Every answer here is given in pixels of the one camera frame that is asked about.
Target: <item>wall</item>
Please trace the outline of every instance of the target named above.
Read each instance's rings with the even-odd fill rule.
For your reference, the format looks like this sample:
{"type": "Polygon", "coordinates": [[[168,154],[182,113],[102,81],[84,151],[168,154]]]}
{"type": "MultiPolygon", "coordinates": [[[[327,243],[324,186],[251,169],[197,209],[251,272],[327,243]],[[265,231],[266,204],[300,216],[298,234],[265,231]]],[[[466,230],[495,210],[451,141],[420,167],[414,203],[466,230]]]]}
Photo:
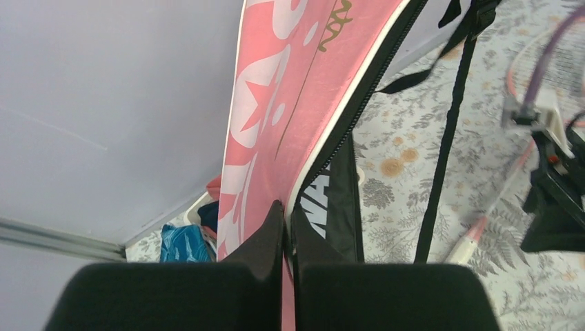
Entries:
{"type": "Polygon", "coordinates": [[[221,172],[242,0],[5,0],[0,217],[124,243],[221,172]]]}
{"type": "Polygon", "coordinates": [[[0,330],[42,330],[69,279],[91,261],[0,244],[0,330]]]}

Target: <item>dark blue cloth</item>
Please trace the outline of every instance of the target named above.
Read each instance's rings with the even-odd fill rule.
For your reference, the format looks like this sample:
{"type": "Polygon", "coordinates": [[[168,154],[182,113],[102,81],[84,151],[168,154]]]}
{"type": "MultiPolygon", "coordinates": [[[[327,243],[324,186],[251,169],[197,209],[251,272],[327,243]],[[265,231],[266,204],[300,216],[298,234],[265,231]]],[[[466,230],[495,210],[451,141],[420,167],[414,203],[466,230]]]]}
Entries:
{"type": "Polygon", "coordinates": [[[198,225],[164,225],[161,232],[161,262],[209,262],[205,240],[198,225]]]}
{"type": "Polygon", "coordinates": [[[207,226],[217,233],[217,217],[219,216],[219,201],[204,205],[197,210],[201,219],[201,226],[207,226]]]}

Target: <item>black strap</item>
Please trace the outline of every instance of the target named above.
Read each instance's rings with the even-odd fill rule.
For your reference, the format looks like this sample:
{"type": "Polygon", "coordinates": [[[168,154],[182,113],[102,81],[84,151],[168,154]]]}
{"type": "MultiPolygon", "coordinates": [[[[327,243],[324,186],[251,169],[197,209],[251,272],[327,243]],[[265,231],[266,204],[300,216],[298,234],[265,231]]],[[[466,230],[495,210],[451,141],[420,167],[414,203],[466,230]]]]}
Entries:
{"type": "Polygon", "coordinates": [[[465,82],[467,80],[467,74],[469,73],[473,50],[475,49],[475,42],[477,40],[477,35],[494,21],[495,8],[498,3],[499,1],[497,0],[472,0],[471,7],[462,22],[441,51],[439,58],[429,69],[403,76],[380,90],[380,92],[392,94],[422,83],[430,76],[437,61],[465,39],[461,62],[459,63],[459,69],[457,70],[457,76],[455,77],[455,85],[453,86],[453,100],[451,102],[451,108],[447,112],[447,122],[441,140],[441,147],[439,149],[439,158],[437,160],[437,167],[435,168],[435,176],[433,177],[433,186],[430,189],[427,209],[424,213],[421,224],[419,241],[415,254],[415,263],[425,263],[428,258],[430,243],[433,240],[433,229],[437,218],[439,198],[441,197],[445,172],[447,169],[447,161],[451,145],[453,144],[453,137],[455,136],[459,108],[463,101],[465,82]]]}

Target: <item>strap buckle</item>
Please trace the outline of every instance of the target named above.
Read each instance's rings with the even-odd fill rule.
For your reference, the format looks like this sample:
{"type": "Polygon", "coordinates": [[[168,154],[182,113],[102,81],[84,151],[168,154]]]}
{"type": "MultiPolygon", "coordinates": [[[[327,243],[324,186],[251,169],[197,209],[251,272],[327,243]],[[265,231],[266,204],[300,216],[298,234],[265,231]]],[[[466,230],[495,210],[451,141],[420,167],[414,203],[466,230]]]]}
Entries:
{"type": "Polygon", "coordinates": [[[470,10],[475,11],[475,16],[473,17],[473,22],[471,23],[471,30],[470,36],[471,39],[476,39],[485,29],[490,26],[495,20],[495,9],[497,5],[499,5],[499,0],[476,0],[475,2],[475,9],[471,8],[470,10]]]}

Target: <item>blue plastic bag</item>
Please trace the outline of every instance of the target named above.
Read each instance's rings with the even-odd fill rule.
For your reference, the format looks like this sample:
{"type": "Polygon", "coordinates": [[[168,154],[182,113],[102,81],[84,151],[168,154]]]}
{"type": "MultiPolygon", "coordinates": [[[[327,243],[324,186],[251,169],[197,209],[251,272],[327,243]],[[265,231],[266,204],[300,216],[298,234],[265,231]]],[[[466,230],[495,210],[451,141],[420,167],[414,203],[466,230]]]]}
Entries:
{"type": "Polygon", "coordinates": [[[161,231],[161,262],[209,262],[201,229],[197,225],[180,228],[166,224],[161,231]]]}

